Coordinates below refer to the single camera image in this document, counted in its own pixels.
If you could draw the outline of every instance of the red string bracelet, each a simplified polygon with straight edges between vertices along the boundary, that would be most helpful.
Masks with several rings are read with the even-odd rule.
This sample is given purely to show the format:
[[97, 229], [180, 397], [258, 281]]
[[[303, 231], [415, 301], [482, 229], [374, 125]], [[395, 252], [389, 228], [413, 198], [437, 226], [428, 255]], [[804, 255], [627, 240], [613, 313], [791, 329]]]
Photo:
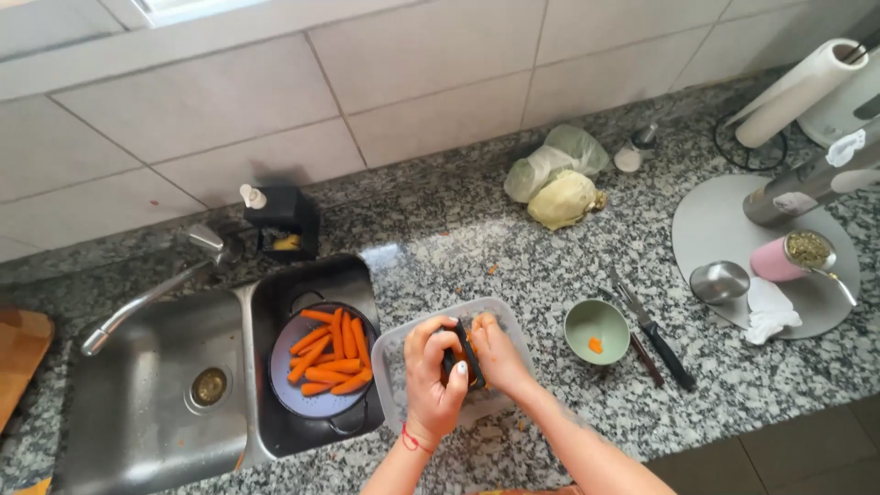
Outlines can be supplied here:
[[[415, 449], [420, 448], [421, 450], [424, 450], [428, 454], [434, 454], [433, 450], [428, 450], [427, 448], [422, 447], [421, 445], [419, 445], [419, 440], [417, 440], [416, 437], [407, 433], [407, 422], [406, 421], [401, 421], [401, 423], [403, 424], [403, 430], [400, 432], [400, 434], [403, 435], [403, 447], [406, 447], [407, 450], [414, 450], [414, 451], [415, 451]], [[409, 439], [409, 441], [413, 442], [412, 448], [410, 448], [410, 446], [407, 445], [407, 439]]]

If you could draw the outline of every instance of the green bowl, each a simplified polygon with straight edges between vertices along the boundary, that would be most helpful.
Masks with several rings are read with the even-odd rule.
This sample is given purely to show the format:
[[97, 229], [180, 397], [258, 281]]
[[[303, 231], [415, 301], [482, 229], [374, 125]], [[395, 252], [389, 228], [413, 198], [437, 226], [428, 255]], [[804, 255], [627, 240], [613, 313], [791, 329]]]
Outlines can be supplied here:
[[[587, 299], [574, 305], [565, 315], [565, 342], [578, 358], [594, 365], [610, 365], [629, 348], [629, 325], [613, 304]], [[588, 345], [591, 337], [602, 341], [602, 353]]]

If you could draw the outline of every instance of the floor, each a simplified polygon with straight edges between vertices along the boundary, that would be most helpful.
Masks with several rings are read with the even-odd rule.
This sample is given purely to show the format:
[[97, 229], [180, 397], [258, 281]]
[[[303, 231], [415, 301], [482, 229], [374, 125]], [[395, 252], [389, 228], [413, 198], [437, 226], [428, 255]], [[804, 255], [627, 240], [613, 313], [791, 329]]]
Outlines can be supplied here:
[[878, 495], [880, 395], [646, 466], [678, 495]]

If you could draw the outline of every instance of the dish towel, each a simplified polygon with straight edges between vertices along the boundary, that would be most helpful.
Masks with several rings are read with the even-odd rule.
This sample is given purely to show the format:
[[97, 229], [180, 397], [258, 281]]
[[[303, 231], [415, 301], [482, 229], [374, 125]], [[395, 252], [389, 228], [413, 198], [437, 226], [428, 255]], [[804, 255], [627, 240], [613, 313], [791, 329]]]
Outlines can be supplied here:
[[743, 338], [752, 344], [762, 345], [783, 328], [803, 324], [801, 315], [773, 282], [753, 277], [746, 297], [752, 312], [749, 314], [749, 329], [743, 332]]

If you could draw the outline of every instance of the granite countertop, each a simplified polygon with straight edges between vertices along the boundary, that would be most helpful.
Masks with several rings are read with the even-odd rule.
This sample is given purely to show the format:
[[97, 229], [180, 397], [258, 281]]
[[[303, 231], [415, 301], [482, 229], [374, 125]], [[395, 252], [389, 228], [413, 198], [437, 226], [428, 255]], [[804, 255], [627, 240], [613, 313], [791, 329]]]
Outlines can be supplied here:
[[[533, 222], [524, 206], [502, 191], [509, 162], [485, 163], [325, 208], [321, 254], [358, 253], [367, 262], [382, 330], [469, 299], [507, 301], [529, 338], [538, 380], [643, 460], [880, 392], [877, 191], [847, 196], [828, 208], [854, 239], [862, 268], [861, 304], [835, 330], [753, 347], [689, 292], [672, 256], [672, 214], [697, 184], [742, 173], [711, 143], [716, 118], [692, 114], [664, 122], [656, 158], [636, 174], [601, 173], [595, 180], [608, 193], [608, 207], [573, 227], [551, 233]], [[600, 140], [613, 152], [627, 129], [608, 131]], [[795, 162], [814, 151], [803, 140], [793, 148], [790, 161]], [[250, 233], [244, 234], [253, 242]], [[64, 451], [68, 378], [80, 359], [80, 329], [168, 277], [176, 260], [198, 257], [191, 248], [174, 245], [12, 287], [13, 303], [50, 314], [57, 338], [0, 445], [1, 493], [55, 471]], [[695, 392], [679, 388], [649, 346], [667, 379], [665, 388], [654, 387], [632, 352], [609, 373], [599, 373], [568, 350], [562, 318], [577, 300], [598, 296], [598, 287], [610, 285], [605, 268], [611, 263], [696, 378]], [[495, 264], [497, 270], [489, 274]], [[235, 286], [282, 268], [250, 255], [182, 292]], [[625, 314], [635, 325], [634, 315]], [[382, 427], [169, 493], [357, 492], [396, 434]], [[458, 428], [437, 449], [420, 490], [538, 489], [570, 482], [537, 427], [510, 409]]]

